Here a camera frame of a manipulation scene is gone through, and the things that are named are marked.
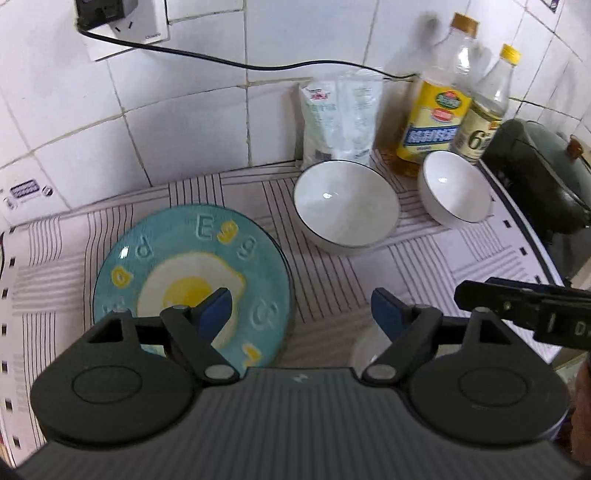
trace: green logo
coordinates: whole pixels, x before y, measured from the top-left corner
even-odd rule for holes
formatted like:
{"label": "green logo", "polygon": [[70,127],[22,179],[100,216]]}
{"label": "green logo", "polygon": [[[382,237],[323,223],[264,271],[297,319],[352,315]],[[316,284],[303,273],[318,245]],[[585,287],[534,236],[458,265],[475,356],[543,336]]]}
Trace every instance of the green logo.
{"label": "green logo", "polygon": [[443,108],[447,108],[448,110],[455,110],[462,104],[462,101],[453,90],[440,93],[435,97],[435,101]]}

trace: egg yolk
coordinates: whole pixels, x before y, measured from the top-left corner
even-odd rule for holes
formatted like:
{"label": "egg yolk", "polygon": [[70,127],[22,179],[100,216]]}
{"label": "egg yolk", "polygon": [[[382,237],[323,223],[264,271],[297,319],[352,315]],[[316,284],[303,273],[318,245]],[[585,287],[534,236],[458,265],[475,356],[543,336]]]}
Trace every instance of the egg yolk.
{"label": "egg yolk", "polygon": [[213,290],[209,283],[201,277],[186,277],[174,281],[166,289],[163,298],[163,308],[172,305],[188,305],[196,307],[209,297]]}

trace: power cord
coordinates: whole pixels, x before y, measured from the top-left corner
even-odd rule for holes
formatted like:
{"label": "power cord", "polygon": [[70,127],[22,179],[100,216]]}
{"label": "power cord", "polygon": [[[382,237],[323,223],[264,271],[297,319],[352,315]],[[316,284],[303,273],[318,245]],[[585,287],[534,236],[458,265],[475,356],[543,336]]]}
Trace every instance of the power cord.
{"label": "power cord", "polygon": [[94,40],[105,41],[108,43],[112,43],[114,45],[121,45],[122,47],[132,47],[132,48],[141,48],[143,50],[150,50],[150,51],[159,51],[161,53],[170,53],[172,55],[180,55],[182,57],[190,57],[193,59],[201,59],[212,61],[214,63],[221,63],[223,65],[230,65],[231,67],[238,67],[241,69],[247,70],[257,70],[259,72],[276,72],[279,70],[291,70],[291,69],[298,69],[300,67],[306,67],[308,65],[318,65],[318,64],[336,64],[336,65],[347,65],[349,67],[357,67],[359,69],[371,70],[372,72],[379,73],[384,75],[385,77],[392,79],[392,80],[405,80],[409,78],[416,77],[416,73],[410,73],[408,75],[392,75],[390,73],[383,72],[382,70],[374,69],[373,67],[368,67],[366,65],[361,65],[359,63],[354,63],[352,61],[345,61],[345,60],[308,60],[308,61],[301,61],[298,63],[290,63],[289,65],[280,65],[275,67],[264,67],[260,65],[249,65],[247,63],[241,63],[239,61],[233,61],[228,59],[221,59],[218,57],[212,57],[211,55],[205,55],[204,53],[195,53],[192,51],[187,50],[178,50],[176,48],[167,48],[167,47],[160,47],[158,45],[144,45],[143,43],[136,43],[127,40],[120,40],[118,38],[111,38],[105,37],[104,35],[98,35],[96,33],[91,33],[88,30],[84,30],[80,25],[76,25],[76,29],[78,33],[84,35],[88,38],[93,38]]}

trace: large white bowl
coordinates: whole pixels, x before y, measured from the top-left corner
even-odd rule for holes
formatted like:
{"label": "large white bowl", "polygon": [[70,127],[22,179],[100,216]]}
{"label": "large white bowl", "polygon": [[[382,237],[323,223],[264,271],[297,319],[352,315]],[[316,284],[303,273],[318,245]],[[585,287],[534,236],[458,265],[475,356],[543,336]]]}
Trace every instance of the large white bowl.
{"label": "large white bowl", "polygon": [[491,211],[491,187],[484,175],[451,152],[427,155],[418,176],[418,191],[429,215],[449,228],[481,222]]}
{"label": "large white bowl", "polygon": [[383,240],[400,218],[392,186],[371,168],[345,160],[308,168],[293,201],[306,238],[337,255],[355,255]]}

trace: plate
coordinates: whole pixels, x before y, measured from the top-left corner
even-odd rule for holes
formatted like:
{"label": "plate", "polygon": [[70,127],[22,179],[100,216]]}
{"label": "plate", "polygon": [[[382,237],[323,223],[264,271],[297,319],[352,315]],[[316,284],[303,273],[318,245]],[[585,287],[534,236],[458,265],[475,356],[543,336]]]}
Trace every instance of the plate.
{"label": "plate", "polygon": [[232,316],[212,345],[241,374],[268,365],[293,310],[287,262],[255,222],[213,205],[155,213],[115,244],[96,280],[95,321],[115,308],[158,316],[195,306],[219,287],[232,293]]}

